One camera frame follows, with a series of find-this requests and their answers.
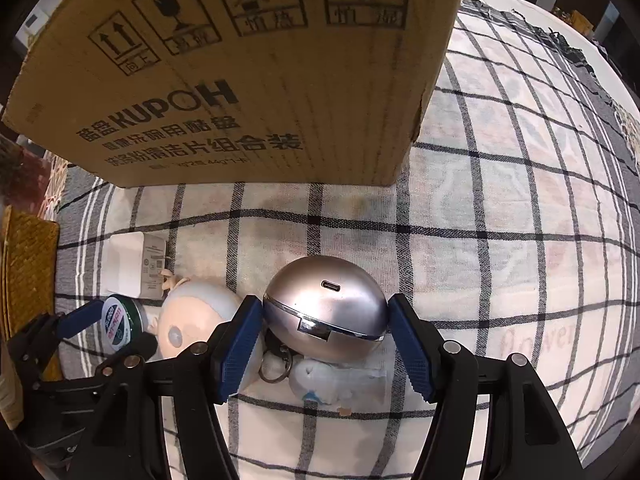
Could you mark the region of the woven straw tissue box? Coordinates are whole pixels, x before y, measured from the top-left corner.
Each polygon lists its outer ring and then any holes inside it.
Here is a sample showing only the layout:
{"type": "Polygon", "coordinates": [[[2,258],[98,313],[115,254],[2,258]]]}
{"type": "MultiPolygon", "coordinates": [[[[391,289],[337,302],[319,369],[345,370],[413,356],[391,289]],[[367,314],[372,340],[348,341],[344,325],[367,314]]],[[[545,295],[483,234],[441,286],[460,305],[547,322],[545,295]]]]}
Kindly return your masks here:
{"type": "Polygon", "coordinates": [[[55,316],[60,227],[7,206],[1,216],[1,337],[9,341],[34,318],[55,316]]]}

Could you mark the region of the white whale keychain figure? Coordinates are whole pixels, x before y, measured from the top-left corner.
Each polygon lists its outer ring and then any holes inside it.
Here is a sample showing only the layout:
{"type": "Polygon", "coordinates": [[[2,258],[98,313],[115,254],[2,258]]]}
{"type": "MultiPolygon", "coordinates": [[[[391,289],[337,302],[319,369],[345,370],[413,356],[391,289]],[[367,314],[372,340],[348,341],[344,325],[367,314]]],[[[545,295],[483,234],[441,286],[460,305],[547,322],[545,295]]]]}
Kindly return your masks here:
{"type": "Polygon", "coordinates": [[[288,384],[299,399],[356,410],[385,402],[387,373],[384,368],[298,359],[288,374],[288,384]]]}

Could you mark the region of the white rectangular box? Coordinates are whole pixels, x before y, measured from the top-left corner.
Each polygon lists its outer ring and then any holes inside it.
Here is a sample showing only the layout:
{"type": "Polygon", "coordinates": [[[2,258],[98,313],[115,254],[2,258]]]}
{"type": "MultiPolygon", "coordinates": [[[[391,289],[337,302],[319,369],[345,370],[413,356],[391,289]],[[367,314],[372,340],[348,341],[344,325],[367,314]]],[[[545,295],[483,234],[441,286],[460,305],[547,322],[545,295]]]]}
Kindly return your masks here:
{"type": "Polygon", "coordinates": [[[105,244],[101,264],[101,292],[160,300],[166,240],[157,235],[129,232],[112,235],[105,244]]]}

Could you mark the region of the silver egg-shaped device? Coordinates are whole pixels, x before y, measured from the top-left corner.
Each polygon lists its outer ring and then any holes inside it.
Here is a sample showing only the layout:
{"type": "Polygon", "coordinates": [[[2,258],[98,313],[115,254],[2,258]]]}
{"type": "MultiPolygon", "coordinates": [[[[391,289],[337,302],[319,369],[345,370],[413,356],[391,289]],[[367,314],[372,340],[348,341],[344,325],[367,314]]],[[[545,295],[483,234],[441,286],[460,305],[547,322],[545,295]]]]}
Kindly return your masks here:
{"type": "Polygon", "coordinates": [[[364,360],[384,339],[384,292],[347,260],[307,256],[284,266],[262,300],[269,329],[285,347],[327,363],[364,360]]]}

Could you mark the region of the brown cardboard box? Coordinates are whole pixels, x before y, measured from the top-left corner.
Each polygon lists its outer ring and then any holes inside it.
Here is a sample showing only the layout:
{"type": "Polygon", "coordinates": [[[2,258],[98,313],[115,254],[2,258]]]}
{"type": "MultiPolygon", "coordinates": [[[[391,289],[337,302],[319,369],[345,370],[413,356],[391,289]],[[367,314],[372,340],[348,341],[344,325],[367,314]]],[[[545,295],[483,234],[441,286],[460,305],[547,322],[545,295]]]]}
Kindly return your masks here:
{"type": "Polygon", "coordinates": [[[461,0],[62,0],[3,122],[122,188],[393,184],[461,0]]]}

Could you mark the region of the grey plaid tablecloth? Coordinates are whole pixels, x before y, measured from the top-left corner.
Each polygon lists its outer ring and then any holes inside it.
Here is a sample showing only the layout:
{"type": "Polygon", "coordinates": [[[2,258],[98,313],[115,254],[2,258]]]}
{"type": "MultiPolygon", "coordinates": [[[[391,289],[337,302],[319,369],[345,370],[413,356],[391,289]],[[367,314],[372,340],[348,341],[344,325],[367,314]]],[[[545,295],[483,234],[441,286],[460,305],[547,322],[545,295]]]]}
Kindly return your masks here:
{"type": "Polygon", "coordinates": [[[365,268],[480,356],[529,358],[580,458],[639,404],[639,163],[559,34],[465,1],[408,164],[388,188],[169,185],[68,170],[55,307],[103,292],[114,234],[162,236],[174,272],[240,295],[306,255],[365,268]]]}

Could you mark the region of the round white deer night light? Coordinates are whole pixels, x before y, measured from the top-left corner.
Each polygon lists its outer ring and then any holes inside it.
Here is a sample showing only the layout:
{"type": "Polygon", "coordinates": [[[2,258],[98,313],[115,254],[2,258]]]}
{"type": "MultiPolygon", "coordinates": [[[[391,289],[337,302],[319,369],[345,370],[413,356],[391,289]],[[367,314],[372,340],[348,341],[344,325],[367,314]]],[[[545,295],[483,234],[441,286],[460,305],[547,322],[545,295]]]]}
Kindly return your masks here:
{"type": "Polygon", "coordinates": [[[179,278],[167,269],[160,275],[167,296],[149,332],[156,336],[163,359],[175,358],[194,342],[208,341],[215,328],[230,322],[240,307],[240,297],[227,287],[179,278]]]}

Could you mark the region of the patterned floral table runner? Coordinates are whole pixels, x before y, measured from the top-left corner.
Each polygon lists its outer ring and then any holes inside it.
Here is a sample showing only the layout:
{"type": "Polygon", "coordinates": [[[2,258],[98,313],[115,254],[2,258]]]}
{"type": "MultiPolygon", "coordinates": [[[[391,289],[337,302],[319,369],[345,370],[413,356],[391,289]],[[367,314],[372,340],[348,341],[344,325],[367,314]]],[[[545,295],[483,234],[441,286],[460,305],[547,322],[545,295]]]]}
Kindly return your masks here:
{"type": "Polygon", "coordinates": [[[43,159],[50,165],[50,177],[37,216],[43,220],[55,221],[62,204],[70,163],[49,151],[44,153],[43,159]]]}

